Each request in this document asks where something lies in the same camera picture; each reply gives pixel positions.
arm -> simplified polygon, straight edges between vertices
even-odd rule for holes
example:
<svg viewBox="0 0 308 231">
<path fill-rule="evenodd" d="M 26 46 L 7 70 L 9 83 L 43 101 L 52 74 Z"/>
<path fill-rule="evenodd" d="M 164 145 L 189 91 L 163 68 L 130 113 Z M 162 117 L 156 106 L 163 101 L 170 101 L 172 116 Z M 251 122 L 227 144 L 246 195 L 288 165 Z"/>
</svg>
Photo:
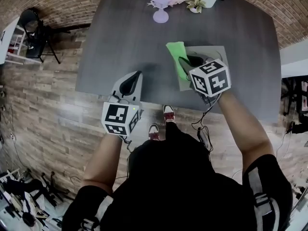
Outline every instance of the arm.
<svg viewBox="0 0 308 231">
<path fill-rule="evenodd" d="M 116 179 L 122 140 L 111 134 L 106 134 L 88 162 L 83 177 L 82 186 L 97 186 L 108 194 L 112 193 L 112 186 Z"/>
<path fill-rule="evenodd" d="M 243 155 L 243 173 L 259 157 L 274 151 L 259 121 L 228 90 L 218 101 L 235 143 Z"/>
</svg>

red sneaker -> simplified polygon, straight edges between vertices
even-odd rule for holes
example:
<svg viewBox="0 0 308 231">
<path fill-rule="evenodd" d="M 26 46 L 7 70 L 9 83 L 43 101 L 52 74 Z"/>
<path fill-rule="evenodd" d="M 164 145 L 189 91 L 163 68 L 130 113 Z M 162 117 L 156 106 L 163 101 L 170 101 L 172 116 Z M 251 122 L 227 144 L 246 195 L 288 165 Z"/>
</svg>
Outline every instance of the red sneaker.
<svg viewBox="0 0 308 231">
<path fill-rule="evenodd" d="M 153 141 L 159 140 L 159 129 L 158 129 L 158 125 L 156 123 L 153 123 L 152 125 L 150 125 L 149 139 L 153 140 Z"/>
<path fill-rule="evenodd" d="M 163 108 L 164 117 L 166 122 L 174 122 L 175 123 L 175 114 L 174 109 L 170 105 L 164 105 Z"/>
</svg>

floor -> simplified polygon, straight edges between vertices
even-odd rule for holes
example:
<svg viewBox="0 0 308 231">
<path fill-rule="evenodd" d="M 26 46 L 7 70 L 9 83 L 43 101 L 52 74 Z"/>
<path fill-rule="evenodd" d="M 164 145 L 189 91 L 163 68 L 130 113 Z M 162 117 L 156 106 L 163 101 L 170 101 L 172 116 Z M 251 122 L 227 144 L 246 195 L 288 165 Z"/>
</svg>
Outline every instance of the floor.
<svg viewBox="0 0 308 231">
<path fill-rule="evenodd" d="M 103 96 L 75 91 L 86 33 L 86 30 L 81 30 L 64 35 L 61 42 L 55 44 L 60 65 L 52 56 L 46 56 L 43 64 L 2 66 L 1 82 L 6 91 L 5 99 L 1 100 L 6 106 L 0 122 L 4 137 L 0 150 L 2 170 L 22 167 L 22 162 L 37 177 L 42 172 L 49 175 L 54 171 L 58 186 L 72 193 L 78 191 L 78 178 L 82 178 L 88 160 L 104 135 L 101 114 L 106 101 Z M 143 103 L 143 109 L 141 120 L 133 131 L 131 148 L 147 140 L 148 127 L 153 122 L 159 124 L 161 137 L 164 136 L 162 106 Z M 180 129 L 196 137 L 191 123 L 198 121 L 202 113 L 176 107 L 175 111 Z M 289 180 L 308 177 L 308 153 L 304 147 L 308 134 L 287 134 L 284 137 L 293 117 L 296 120 L 294 109 L 287 117 L 279 115 L 277 124 L 262 122 L 275 151 L 279 148 L 278 161 Z M 209 113 L 204 124 L 208 126 L 214 146 L 211 161 L 215 171 L 241 182 L 241 154 L 223 115 Z M 15 146 L 11 132 L 16 137 Z M 115 189 L 125 180 L 128 155 L 124 145 Z"/>
</svg>

clutter on floor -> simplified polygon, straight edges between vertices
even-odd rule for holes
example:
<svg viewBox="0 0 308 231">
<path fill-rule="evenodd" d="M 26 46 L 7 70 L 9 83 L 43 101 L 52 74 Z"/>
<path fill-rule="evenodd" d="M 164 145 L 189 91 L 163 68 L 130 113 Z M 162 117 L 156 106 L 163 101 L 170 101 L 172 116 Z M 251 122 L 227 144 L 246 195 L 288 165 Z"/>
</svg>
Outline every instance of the clutter on floor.
<svg viewBox="0 0 308 231">
<path fill-rule="evenodd" d="M 304 133 L 308 131 L 308 76 L 297 76 L 282 79 L 283 84 L 287 88 L 287 92 L 281 95 L 281 99 L 288 98 L 287 110 L 283 115 L 287 116 L 290 113 L 290 108 L 293 102 L 296 103 L 296 111 L 298 113 L 299 124 L 291 122 L 287 133 Z"/>
<path fill-rule="evenodd" d="M 29 169 L 20 172 L 0 174 L 1 225 L 8 231 L 61 230 L 62 216 L 72 201 L 68 192 L 55 188 L 53 172 L 50 182 L 44 174 L 43 182 L 34 179 Z"/>
</svg>

